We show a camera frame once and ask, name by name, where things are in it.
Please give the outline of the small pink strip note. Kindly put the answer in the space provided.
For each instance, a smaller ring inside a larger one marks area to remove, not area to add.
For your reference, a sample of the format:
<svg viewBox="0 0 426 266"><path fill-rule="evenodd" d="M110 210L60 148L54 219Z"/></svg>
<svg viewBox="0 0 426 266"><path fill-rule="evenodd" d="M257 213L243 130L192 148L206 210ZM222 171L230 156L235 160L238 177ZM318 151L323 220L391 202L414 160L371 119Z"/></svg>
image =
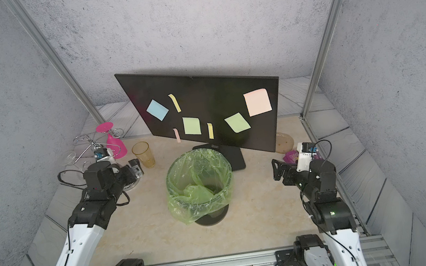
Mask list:
<svg viewBox="0 0 426 266"><path fill-rule="evenodd" d="M179 131L178 131L178 129L177 129L177 128L174 128L174 129L173 129L173 131L174 131L174 134L175 134L175 138L176 138L176 140L177 140L177 143L181 143L181 137L180 137L180 135L179 135Z"/></svg>

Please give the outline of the large pink sticky note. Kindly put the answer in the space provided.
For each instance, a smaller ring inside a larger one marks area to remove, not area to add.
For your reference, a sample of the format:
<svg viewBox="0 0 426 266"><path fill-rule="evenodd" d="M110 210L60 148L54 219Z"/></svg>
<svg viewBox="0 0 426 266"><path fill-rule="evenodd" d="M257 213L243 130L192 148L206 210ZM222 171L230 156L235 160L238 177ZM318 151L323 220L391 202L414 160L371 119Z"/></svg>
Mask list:
<svg viewBox="0 0 426 266"><path fill-rule="evenodd" d="M272 110L268 92L264 88L246 93L243 97L250 117L264 114Z"/></svg>

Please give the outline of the light blue sticky note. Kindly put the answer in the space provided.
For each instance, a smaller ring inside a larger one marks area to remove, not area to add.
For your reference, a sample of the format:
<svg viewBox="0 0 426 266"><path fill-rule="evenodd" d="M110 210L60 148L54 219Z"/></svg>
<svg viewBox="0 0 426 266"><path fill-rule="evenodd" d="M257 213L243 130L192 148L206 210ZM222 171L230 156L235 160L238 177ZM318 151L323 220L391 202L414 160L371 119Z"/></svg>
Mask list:
<svg viewBox="0 0 426 266"><path fill-rule="evenodd" d="M166 115L169 113L168 108L166 108L165 106L161 105L159 102L153 99L146 111L161 122L164 121Z"/></svg>

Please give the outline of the small yellow strip note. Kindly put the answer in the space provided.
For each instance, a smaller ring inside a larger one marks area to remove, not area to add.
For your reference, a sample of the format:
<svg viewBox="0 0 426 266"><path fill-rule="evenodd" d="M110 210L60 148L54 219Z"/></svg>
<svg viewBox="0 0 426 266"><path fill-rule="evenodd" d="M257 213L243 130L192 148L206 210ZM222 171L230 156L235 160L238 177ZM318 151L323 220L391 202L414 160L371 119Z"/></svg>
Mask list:
<svg viewBox="0 0 426 266"><path fill-rule="evenodd" d="M210 140L214 140L215 135L214 135L214 127L213 127L213 124L212 124L212 123L208 123L208 124L207 124L207 126L208 126L209 139L210 139Z"/></svg>

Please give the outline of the green square sticky note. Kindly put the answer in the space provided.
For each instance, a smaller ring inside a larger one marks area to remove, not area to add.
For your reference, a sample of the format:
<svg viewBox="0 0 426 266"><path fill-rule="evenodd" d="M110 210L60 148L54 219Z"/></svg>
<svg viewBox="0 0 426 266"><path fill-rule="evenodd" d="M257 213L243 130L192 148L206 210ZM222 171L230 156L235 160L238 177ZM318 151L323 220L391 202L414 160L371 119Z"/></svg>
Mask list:
<svg viewBox="0 0 426 266"><path fill-rule="evenodd" d="M201 135L201 124L199 118L183 117L183 127L186 135Z"/></svg>

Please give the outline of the yellow strip sticky note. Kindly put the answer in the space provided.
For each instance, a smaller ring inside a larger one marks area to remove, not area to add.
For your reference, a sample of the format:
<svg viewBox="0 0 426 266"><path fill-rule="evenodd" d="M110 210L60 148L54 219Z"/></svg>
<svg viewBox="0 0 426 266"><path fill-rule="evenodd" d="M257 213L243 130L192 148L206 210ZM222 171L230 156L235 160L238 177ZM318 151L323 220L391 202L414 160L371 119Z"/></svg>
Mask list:
<svg viewBox="0 0 426 266"><path fill-rule="evenodd" d="M176 99L175 95L173 95L173 94L169 94L169 95L168 95L168 97L169 97L169 98L171 99L171 101L173 102L174 107L175 107L175 109L176 109L177 113L180 113L180 112L181 112L181 107L180 107L180 105L179 105L179 103L178 103L178 101L177 101L177 99Z"/></svg>

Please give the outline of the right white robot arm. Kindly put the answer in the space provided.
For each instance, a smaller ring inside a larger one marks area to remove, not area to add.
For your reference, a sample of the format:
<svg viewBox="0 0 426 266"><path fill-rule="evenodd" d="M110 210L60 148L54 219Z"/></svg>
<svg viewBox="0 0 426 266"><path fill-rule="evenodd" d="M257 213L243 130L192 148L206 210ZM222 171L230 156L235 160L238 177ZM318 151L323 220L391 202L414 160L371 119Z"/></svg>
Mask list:
<svg viewBox="0 0 426 266"><path fill-rule="evenodd" d="M368 266L353 214L338 196L335 165L314 159L307 170L298 171L274 159L272 167L275 181L299 189L302 206L320 232L297 236L295 260L302 266Z"/></svg>

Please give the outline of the black flat monitor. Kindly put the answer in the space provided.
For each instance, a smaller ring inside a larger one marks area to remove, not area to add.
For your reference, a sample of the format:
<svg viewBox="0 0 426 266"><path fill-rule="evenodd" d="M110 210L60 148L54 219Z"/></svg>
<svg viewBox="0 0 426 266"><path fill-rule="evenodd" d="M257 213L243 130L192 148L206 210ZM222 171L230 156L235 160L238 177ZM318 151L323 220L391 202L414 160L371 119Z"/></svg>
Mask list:
<svg viewBox="0 0 426 266"><path fill-rule="evenodd" d="M152 135L175 139L177 128L183 140L235 146L244 149L273 152L276 146L279 78L277 76L173 76L150 74L116 74L116 80L137 109ZM272 110L250 117L244 94L264 88ZM175 95L181 112L177 113L168 97ZM146 110L156 100L169 109L161 122ZM234 133L224 119L236 114L250 124L251 129ZM186 135L184 117L199 118L201 135ZM209 139L208 123L214 127L214 140Z"/></svg>

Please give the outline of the purple snack packet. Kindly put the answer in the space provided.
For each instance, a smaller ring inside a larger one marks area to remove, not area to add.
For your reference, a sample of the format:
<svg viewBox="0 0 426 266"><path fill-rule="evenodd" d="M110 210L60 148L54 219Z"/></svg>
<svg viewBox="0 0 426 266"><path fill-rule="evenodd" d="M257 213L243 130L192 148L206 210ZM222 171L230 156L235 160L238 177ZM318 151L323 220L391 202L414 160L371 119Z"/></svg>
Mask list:
<svg viewBox="0 0 426 266"><path fill-rule="evenodd" d="M313 159L322 159L322 156L319 155L317 148L312 148L310 150L312 152L312 157ZM283 157L283 161L287 164L295 164L298 162L298 158L299 158L299 151L297 150L292 150L288 153L285 154L285 156Z"/></svg>

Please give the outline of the amber plastic cup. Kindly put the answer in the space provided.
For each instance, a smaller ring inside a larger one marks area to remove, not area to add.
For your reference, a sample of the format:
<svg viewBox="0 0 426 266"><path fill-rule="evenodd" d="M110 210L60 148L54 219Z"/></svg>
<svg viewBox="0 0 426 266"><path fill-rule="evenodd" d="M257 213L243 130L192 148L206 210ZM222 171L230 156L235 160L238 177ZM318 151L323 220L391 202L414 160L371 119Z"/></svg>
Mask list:
<svg viewBox="0 0 426 266"><path fill-rule="evenodd" d="M146 141L140 141L132 147L132 153L138 158L141 165L146 168L153 168L156 164L154 155L150 149L149 143Z"/></svg>

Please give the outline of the pink wine glass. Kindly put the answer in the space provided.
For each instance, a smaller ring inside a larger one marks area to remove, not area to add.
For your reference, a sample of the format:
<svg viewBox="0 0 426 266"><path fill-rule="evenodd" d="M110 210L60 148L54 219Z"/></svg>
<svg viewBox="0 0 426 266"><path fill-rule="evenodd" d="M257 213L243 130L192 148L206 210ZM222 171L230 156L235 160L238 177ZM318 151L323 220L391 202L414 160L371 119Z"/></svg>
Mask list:
<svg viewBox="0 0 426 266"><path fill-rule="evenodd" d="M98 125L95 130L98 133L106 135L106 146L108 149L113 151L113 157L115 159L121 159L128 154L125 144L120 139L123 133L122 129L114 128L114 124L112 122L104 122Z"/></svg>

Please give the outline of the clear wine glass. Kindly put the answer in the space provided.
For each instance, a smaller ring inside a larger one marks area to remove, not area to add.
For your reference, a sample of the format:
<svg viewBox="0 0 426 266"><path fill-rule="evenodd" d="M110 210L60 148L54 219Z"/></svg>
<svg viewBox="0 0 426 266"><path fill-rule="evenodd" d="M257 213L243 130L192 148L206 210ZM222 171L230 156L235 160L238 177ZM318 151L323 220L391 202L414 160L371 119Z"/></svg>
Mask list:
<svg viewBox="0 0 426 266"><path fill-rule="evenodd" d="M64 181L83 184L83 172L95 162L92 157L79 157L75 151L65 152L60 157L61 165L66 171L62 175Z"/></svg>

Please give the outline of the left aluminium frame post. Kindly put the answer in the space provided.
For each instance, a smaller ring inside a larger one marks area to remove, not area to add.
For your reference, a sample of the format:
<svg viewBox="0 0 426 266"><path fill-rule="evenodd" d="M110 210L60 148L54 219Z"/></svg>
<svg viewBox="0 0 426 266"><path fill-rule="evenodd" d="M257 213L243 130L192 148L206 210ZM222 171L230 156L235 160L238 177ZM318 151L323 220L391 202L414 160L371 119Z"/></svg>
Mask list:
<svg viewBox="0 0 426 266"><path fill-rule="evenodd" d="M47 59L53 65L55 70L61 76L61 78L66 82L71 91L83 104L86 110L90 115L97 121L97 123L102 124L106 122L105 118L98 111L96 106L93 104L92 100L87 96L83 88L77 82L73 74L67 68L65 63L62 61L60 56L57 54L51 43L44 36L42 31L35 23L35 20L27 12L26 8L20 0L3 0L4 4L8 9L15 15L16 19L19 21L24 30L32 38L32 40L37 44L37 46L42 50Z"/></svg>

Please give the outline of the aluminium frame post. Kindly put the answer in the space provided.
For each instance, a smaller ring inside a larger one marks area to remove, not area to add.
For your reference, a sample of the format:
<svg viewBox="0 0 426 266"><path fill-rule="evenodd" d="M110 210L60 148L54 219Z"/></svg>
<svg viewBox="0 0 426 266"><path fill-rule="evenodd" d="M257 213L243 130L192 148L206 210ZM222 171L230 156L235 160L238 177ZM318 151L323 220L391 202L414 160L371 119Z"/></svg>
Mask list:
<svg viewBox="0 0 426 266"><path fill-rule="evenodd" d="M20 0L3 0L4 4L8 9L15 15L16 19L19 21L24 30L32 38L32 40L37 44L37 46L42 50L47 59L53 65L55 70L61 76L61 78L66 82L71 91L83 104L86 110L90 115L97 121L97 123L102 124L106 122L105 118L98 111L96 106L93 104L92 100L87 96L83 88L77 82L73 74L67 68L65 63L62 61L60 56L57 54L51 43L44 36L42 31L35 23L35 20L27 12L26 8Z"/></svg>
<svg viewBox="0 0 426 266"><path fill-rule="evenodd" d="M308 113L311 111L316 88L318 87L323 69L326 64L327 55L330 49L331 41L337 26L338 18L341 13L344 0L331 0L329 14L326 20L323 36L319 45L318 54L311 73L310 85L304 101L301 119L306 120Z"/></svg>

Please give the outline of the right aluminium frame post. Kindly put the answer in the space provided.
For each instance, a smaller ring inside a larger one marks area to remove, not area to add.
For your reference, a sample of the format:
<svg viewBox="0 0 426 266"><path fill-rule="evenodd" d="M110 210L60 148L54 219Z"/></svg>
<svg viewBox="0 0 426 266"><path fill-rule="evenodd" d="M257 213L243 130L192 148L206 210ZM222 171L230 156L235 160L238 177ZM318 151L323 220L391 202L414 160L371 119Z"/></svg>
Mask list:
<svg viewBox="0 0 426 266"><path fill-rule="evenodd" d="M341 13L344 0L331 0L329 14L326 20L323 36L319 45L318 54L311 73L310 85L304 101L301 119L306 120L308 113L311 111L316 88L318 87L323 69L326 64L327 55L330 49L331 41L337 26L338 18Z"/></svg>

